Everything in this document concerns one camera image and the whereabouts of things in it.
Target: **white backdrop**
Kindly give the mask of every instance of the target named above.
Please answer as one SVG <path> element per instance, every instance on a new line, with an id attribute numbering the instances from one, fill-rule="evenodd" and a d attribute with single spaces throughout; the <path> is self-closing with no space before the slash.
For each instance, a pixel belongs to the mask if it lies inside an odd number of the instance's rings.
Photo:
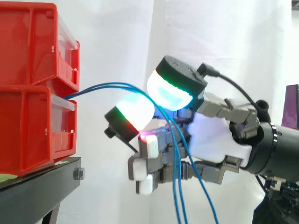
<path id="1" fill-rule="evenodd" d="M 253 99 L 266 99 L 281 122 L 285 49 L 291 7 L 285 0 L 54 0 L 81 43 L 81 89 L 108 81 L 144 87 L 165 54 L 199 66 L 206 62 L 238 82 Z M 230 85 L 209 79 L 207 90 L 241 98 Z M 104 90 L 78 97 L 78 144 L 86 176 L 61 204 L 57 224 L 176 223 L 171 184 L 151 196 L 135 194 L 122 143 L 104 135 L 104 114 L 124 92 Z M 250 224 L 263 198 L 255 178 L 226 174 L 206 184 L 221 224 Z M 183 183 L 189 223 L 214 223 L 197 180 Z"/>

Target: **illuminated sensor dome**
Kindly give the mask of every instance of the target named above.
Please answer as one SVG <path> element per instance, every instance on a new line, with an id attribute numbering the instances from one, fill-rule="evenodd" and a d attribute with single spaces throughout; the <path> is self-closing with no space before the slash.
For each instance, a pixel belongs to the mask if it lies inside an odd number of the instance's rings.
<path id="1" fill-rule="evenodd" d="M 171 111 L 182 108 L 197 110 L 200 95 L 207 83 L 190 65 L 165 56 L 148 79 L 149 96 L 160 106 Z"/>
<path id="2" fill-rule="evenodd" d="M 147 90 L 158 105 L 171 111 L 184 108 L 193 98 L 187 92 L 165 81 L 156 70 L 148 79 Z"/>
<path id="3" fill-rule="evenodd" d="M 138 131 L 145 128 L 155 113 L 153 103 L 140 93 L 131 93 L 116 107 Z"/>
<path id="4" fill-rule="evenodd" d="M 117 135 L 129 142 L 144 129 L 155 113 L 153 103 L 140 93 L 131 93 L 112 108 L 105 118 L 109 138 Z"/>

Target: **screw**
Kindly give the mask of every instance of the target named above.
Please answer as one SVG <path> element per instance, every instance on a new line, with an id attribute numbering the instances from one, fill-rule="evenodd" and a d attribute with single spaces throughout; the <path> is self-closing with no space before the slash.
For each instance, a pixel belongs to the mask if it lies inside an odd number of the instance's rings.
<path id="1" fill-rule="evenodd" d="M 85 169 L 84 168 L 75 168 L 73 173 L 74 180 L 80 181 L 84 180 L 85 177 Z"/>

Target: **red plastic drawer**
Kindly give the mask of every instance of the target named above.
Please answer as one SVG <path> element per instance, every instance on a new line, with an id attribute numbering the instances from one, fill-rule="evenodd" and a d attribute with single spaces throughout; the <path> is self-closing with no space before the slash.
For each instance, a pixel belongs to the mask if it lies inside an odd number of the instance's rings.
<path id="1" fill-rule="evenodd" d="M 79 91 L 79 42 L 52 3 L 0 1 L 0 84 Z"/>
<path id="2" fill-rule="evenodd" d="M 23 176 L 76 152 L 77 104 L 47 86 L 0 86 L 0 174 Z"/>

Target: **robotic hand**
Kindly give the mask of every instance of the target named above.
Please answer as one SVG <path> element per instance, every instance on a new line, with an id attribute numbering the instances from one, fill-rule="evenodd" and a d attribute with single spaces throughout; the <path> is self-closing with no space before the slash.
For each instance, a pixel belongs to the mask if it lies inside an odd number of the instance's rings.
<path id="1" fill-rule="evenodd" d="M 250 103 L 204 92 L 206 75 L 229 81 Z M 159 84 L 159 79 L 172 87 Z M 238 173 L 243 169 L 266 179 L 266 187 L 261 186 L 266 201 L 274 201 L 273 207 L 281 213 L 279 218 L 285 221 L 286 213 L 290 217 L 298 210 L 299 189 L 294 183 L 299 182 L 299 132 L 272 124 L 265 101 L 254 103 L 233 81 L 208 65 L 195 70 L 169 56 L 149 78 L 148 92 L 158 104 L 171 110 L 168 114 L 179 125 L 192 157 L 200 159 L 195 164 L 203 180 L 221 184 L 225 171 Z M 178 133 L 176 139 L 181 158 L 186 158 Z M 174 147 L 170 128 L 141 132 L 138 141 L 139 152 L 128 160 L 128 175 L 136 181 L 136 193 L 148 195 L 159 184 L 172 181 Z M 188 162 L 182 161 L 181 169 L 182 179 L 195 176 Z M 278 204 L 286 195 L 288 201 Z"/>

